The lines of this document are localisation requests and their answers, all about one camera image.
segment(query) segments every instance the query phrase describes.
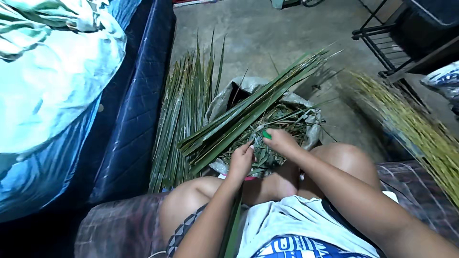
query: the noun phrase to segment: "blue mattress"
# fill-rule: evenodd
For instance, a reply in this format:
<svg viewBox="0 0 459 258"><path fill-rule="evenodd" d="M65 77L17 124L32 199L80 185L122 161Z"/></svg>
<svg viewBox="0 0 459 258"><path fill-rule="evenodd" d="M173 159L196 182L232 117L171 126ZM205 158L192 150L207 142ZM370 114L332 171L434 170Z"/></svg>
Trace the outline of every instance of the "blue mattress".
<svg viewBox="0 0 459 258"><path fill-rule="evenodd" d="M119 16L129 17L134 7ZM103 110L95 116L73 176L45 210L92 206L146 192L174 30L171 0L140 2L125 29L126 57L102 92Z"/></svg>

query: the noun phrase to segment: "metal rack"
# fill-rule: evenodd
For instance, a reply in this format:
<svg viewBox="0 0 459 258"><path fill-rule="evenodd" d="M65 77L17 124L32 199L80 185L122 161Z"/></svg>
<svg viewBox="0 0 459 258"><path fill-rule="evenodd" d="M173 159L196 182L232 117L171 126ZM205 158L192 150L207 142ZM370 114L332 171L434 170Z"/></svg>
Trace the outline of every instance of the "metal rack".
<svg viewBox="0 0 459 258"><path fill-rule="evenodd" d="M413 61L411 58L391 37L390 32L395 28L396 23L383 24L376 17L377 12L384 6L387 0L383 0L374 12L370 12L370 17L363 26L352 32L353 40L362 39L373 54L378 58L381 64L387 71L379 72L381 77L386 77L394 74L398 70L407 66ZM381 25L367 27L368 23L375 18Z"/></svg>

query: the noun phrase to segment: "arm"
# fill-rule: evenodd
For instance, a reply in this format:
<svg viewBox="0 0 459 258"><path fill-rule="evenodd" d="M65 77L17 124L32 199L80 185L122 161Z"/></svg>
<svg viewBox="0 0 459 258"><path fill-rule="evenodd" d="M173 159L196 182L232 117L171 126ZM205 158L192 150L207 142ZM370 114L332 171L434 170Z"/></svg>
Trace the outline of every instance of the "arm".
<svg viewBox="0 0 459 258"><path fill-rule="evenodd" d="M264 138L265 143L295 162L341 215L388 257L459 257L453 244L381 191L302 149L287 132L269 129L268 133L272 140Z"/></svg>
<svg viewBox="0 0 459 258"><path fill-rule="evenodd" d="M217 257L234 197L251 168L253 146L249 145L234 151L228 176L184 236L174 258Z"/></svg>

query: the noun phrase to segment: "plastic bag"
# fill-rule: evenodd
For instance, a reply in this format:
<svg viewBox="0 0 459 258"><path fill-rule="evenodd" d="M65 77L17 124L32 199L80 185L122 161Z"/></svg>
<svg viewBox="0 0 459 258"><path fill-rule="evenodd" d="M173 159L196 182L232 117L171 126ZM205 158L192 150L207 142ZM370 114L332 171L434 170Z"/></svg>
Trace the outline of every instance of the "plastic bag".
<svg viewBox="0 0 459 258"><path fill-rule="evenodd" d="M459 116L459 61L428 74L421 83L449 100L451 110Z"/></svg>
<svg viewBox="0 0 459 258"><path fill-rule="evenodd" d="M238 85L240 90L248 94L252 94L260 86L266 85L268 83L268 80L260 77L245 77L244 79L242 79L242 77L236 77L232 79L230 83L228 83L228 85L225 88L223 88L210 103L210 106L204 118L204 125L208 124L209 122L213 121L214 119L218 118L220 115L226 112L227 105L230 100L231 91L233 90L233 84ZM302 97L296 95L295 93L289 91L284 93L279 102L284 104L292 103L304 107L314 106L312 102L307 101ZM310 150L319 141L319 133L322 129L319 125L322 121L320 109L313 108L309 110L308 115L304 118L304 120L307 123L314 123L313 125L307 127L307 130L304 134L304 142L301 146L305 150ZM215 171L219 172L220 174L227 174L228 172L228 166L220 158L217 158L217 160L209 164L209 166L213 168Z"/></svg>

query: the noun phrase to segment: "thigh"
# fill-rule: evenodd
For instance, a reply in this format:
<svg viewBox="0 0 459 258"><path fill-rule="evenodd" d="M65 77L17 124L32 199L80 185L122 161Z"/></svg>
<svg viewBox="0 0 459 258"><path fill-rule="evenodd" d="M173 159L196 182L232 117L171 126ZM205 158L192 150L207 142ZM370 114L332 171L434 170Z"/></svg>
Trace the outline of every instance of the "thigh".
<svg viewBox="0 0 459 258"><path fill-rule="evenodd" d="M370 157L359 148L343 143L318 146L311 153L328 164L380 190L378 173ZM318 186L307 176L299 185L298 195L306 199L324 198Z"/></svg>
<svg viewBox="0 0 459 258"><path fill-rule="evenodd" d="M164 199L159 211L159 224L166 243L190 214L210 201L222 182L216 177L193 179L179 185Z"/></svg>

